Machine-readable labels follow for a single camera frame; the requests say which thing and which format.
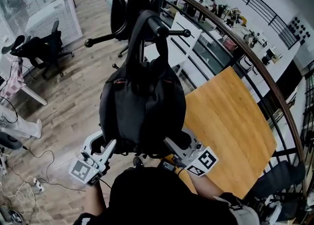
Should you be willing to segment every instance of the wooden floor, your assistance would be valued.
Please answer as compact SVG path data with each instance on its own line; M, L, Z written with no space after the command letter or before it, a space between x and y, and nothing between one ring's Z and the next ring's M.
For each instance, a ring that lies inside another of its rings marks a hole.
M95 45L92 48L84 47L85 39L97 37L110 32L110 8L106 0L75 0L77 4L78 20L84 37L68 46L75 54L74 58L66 57L60 62L64 69L64 77L57 72L48 74L52 76L49 81L41 79L41 71L33 70L33 75L38 79L31 81L27 75L28 86L48 101L47 106L42 106L22 91L18 92L12 103L18 113L28 121L36 122L41 119L43 132L40 139L30 138L24 140L26 147L30 148L37 156L46 150L54 152L55 161L49 167L48 177L51 183L59 183L68 188L84 189L84 185L71 178L67 171L70 160L77 156L85 138L99 130L99 101L100 94L108 76L114 72L113 63L121 65L123 58L117 57L118 52L126 45L125 42L111 40ZM46 168L52 162L52 155L47 152L42 158L34 158L25 150L10 152L8 165L21 176L46 179ZM111 169L104 180L111 185L117 175L124 169L132 166L133 156L114 155L110 159ZM148 165L156 166L158 161L146 159ZM8 169L2 178L2 190L6 195L15 194L22 184L20 177ZM54 225L72 224L82 212L84 192L67 190L58 185L43 184L46 190L36 195L36 203L42 208L43 213L38 218L43 224ZM103 185L105 201L108 204L110 189ZM35 203L28 198L26 188L21 188L26 196L24 203L24 219L29 221ZM24 213L19 201L15 197L9 198L12 207ZM38 208L35 208L31 223L39 224L36 219Z

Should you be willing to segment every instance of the backpack handle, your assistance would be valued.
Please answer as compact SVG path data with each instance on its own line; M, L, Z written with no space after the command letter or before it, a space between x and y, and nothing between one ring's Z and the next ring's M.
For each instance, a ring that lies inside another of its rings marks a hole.
M135 26L133 28L133 32L131 35L131 39L129 42L129 51L128 51L128 56L125 61L125 64L127 66L126 70L130 70L130 67L133 65L136 65L136 63L139 63L138 60L135 59L136 56L136 49L139 47L140 42L141 42L141 36L144 33L145 25L146 22L149 18L151 17L157 17L160 19L157 13L151 11L151 10L143 10L138 17ZM168 62L168 46L167 46L167 40L157 40L156 41L156 48L160 54L160 56L163 58L165 63Z

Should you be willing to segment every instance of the cable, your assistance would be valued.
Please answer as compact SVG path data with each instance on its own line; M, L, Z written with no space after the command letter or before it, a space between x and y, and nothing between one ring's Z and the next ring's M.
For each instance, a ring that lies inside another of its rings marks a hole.
M59 183L50 183L50 180L49 180L49 177L48 177L48 169L49 169L49 167L52 165L52 163L54 162L54 153L53 153L51 150L46 150L46 151L43 152L42 155L36 156L36 155L35 155L30 149L28 149L27 147L23 146L23 149L25 149L25 150L27 150L28 152L30 152L30 154L33 155L33 156L34 156L35 158L37 158L37 159L41 158L46 152L51 152L51 154L52 154L52 162L47 166L47 169L46 169L46 178L47 178L47 180L45 180L44 178L38 178L38 179L37 179L38 181L39 181L39 180L42 180L42 182L40 182L41 184L45 183L45 184L52 185L52 186L61 186L61 187L65 188L65 189L68 189L68 190L86 192L85 190L82 190L82 189L68 188L68 187L63 186L63 185L61 185L61 184L59 184Z
M23 182L26 182L25 180L23 180L23 178L22 178L18 173L16 173L16 172L13 170L12 167L9 167L9 166L7 166L7 167L10 168L11 171L12 171L15 175L19 176L19 178L20 178ZM30 224L30 221L31 221L31 217L32 217L33 214L35 213L35 208L36 208L36 203L37 203L37 200L36 200L36 196L35 196L35 195L37 195L37 194L39 194L39 193L40 193L40 192L34 194L35 204L34 204L34 207L33 207L33 211L32 211L32 213L30 214L29 224Z
M26 69L28 69L28 72L29 72L30 76L31 76L34 80L36 80L36 78L33 77L33 75L32 75L32 73L31 73L30 69L29 69L28 67L26 67L25 65L23 65L23 62L21 62L21 65L22 65L23 67L25 67Z
M104 180L100 179L100 181L104 182L111 189L111 186L109 186Z
M9 167L9 168L13 171L14 174L18 175L18 176L22 179L22 177L21 177L19 174L17 174L16 172L14 172L14 170L13 170L11 167ZM25 212L25 209L24 209L24 206L23 206L23 204L25 204L25 196L24 196L24 194L23 194L20 190L21 190L21 188L22 188L23 186L26 186L26 190L27 190L27 193L28 193L29 198L30 198L32 201L35 202L35 205L34 205L34 208L33 208L33 212L32 212L31 215L30 215L29 222L30 222L31 216L32 216L33 213L35 212L35 208L36 208L36 206L37 206L39 212L37 213L36 218L37 218L37 220L40 222L40 224L43 225L43 223L42 223L42 222L40 221L40 219L38 218L38 215L41 214L41 213L43 213L44 215L46 215L46 214L45 214L45 212L41 209L41 207L40 207L40 206L37 204L37 202L36 202L36 197L35 197L35 195L37 195L37 194L39 194L39 193L36 193L36 194L35 194L35 193L33 192L33 190L32 190L32 187L33 187L33 186L32 186L29 182L27 182L29 178L34 178L34 177L33 177L33 176L29 176L29 177L27 178L27 180L23 180L23 184L18 188L18 190L16 191L16 193L15 193L14 195L8 196L8 195L3 191L2 187L0 188L0 190L2 191L2 193L4 194L4 196L6 196L6 197L8 197L8 198L15 197L15 198L20 202L20 205L21 205L21 207L22 207L22 209L23 209L23 214L21 214L20 212L18 212L18 213L19 213L21 216L23 216L23 215L25 215L25 213L26 213L26 212ZM23 196L23 199L18 198L18 194L21 194L21 195Z
M14 111L15 111L15 115L16 115L16 120L14 121L14 122L10 122L9 120L7 120L7 118L5 117L5 116L0 116L0 117L3 117L9 124L14 124L14 123L16 123L17 121L18 121L18 119L19 119L19 116L18 116L18 113L17 113L17 111L16 111L16 109L14 108L14 106L11 104L11 102L9 101L9 100L7 100L5 97L2 97L2 96L0 96L1 98L3 98L3 99L5 99L6 101L8 101L8 103L12 106L12 108L14 109Z
M180 174L180 172L182 172L184 169L181 169L179 172L178 172L178 174L177 174L177 176L179 177L179 174Z
M48 169L49 169L49 167L52 165L52 163L54 162L54 153L53 153L51 150L47 150L47 151L44 151L42 155L40 155L40 156L37 157L37 156L36 156L35 154L33 154L33 152L32 152L30 149L28 149L27 147L23 146L23 149L29 151L29 152L31 153L31 155L33 155L33 156L34 156L35 158L37 158L37 159L43 157L46 152L51 152L51 154L52 154L52 162L47 166L47 169L46 169L46 178L47 178L47 180L45 180L44 178L39 178L39 179L38 179L38 180L43 180L44 183L49 183L50 180L49 180L49 178L48 178Z

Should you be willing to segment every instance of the person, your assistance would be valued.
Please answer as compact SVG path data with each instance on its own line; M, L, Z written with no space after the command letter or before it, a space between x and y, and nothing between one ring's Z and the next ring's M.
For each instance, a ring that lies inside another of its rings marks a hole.
M0 131L15 138L41 138L42 123L40 119L36 123L28 122L14 111L0 105Z
M204 3L203 0L200 0L199 3L200 3L202 6L206 7L206 4ZM202 22L205 22L205 19L206 19L205 14L203 14L203 13L200 11L200 15L198 16L197 21L200 22L202 17L203 17Z
M224 193L207 176L189 173L197 195L177 174L163 168L146 168L138 157L133 168L125 170L111 187L106 207L101 186L87 187L84 213L74 225L107 224L238 224L229 210L230 203L239 199Z
M212 5L211 5L211 7L212 7L212 12L213 13L215 13L216 12L216 10L217 10L217 3L215 2L215 0L210 0L211 2L212 2Z
M233 27L234 26L234 20L232 19L232 18L228 18L227 20L226 20L226 24L229 26L229 27Z

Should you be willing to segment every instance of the white cable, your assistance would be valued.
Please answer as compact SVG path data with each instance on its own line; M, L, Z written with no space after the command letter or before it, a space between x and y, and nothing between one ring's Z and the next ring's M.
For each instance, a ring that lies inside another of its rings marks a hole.
M36 206L38 207L38 210L39 210L39 212L38 212L37 215L36 215L37 220L40 222L41 225L43 225L43 223L41 222L41 220L38 218L38 215L40 215L41 213L43 213L45 216L48 217L48 220L49 220L50 224L53 225L53 224L52 224L52 221L51 221L50 218L49 218L49 216L41 209L41 207L40 207L40 206L38 205L38 203L36 202L35 194L34 194L33 190L31 189L31 187L29 186L29 184L27 183L27 181L28 181L29 178L33 178L33 179L34 179L33 176L29 176L29 177L27 178L27 180L24 181L23 184L18 188L18 190L16 191L16 193L15 193L14 195L7 195L7 194L2 190L2 187L0 188L0 190L3 192L4 196L6 196L6 197L8 197L8 198L15 197L15 198L20 202L20 205L21 205L21 207L22 207L22 209L23 209L23 214L21 214L21 213L19 213L19 212L18 212L18 213L23 216L23 215L25 214L25 209L24 209L24 206L23 206L23 203L25 204L25 196L24 196L24 194L20 191L20 189L21 189L23 186L26 186L26 190L27 190L27 193L28 193L29 198L30 198L32 201L35 202L35 204L36 204ZM18 193L20 193L20 194L23 196L23 199L19 199L19 198L18 198Z

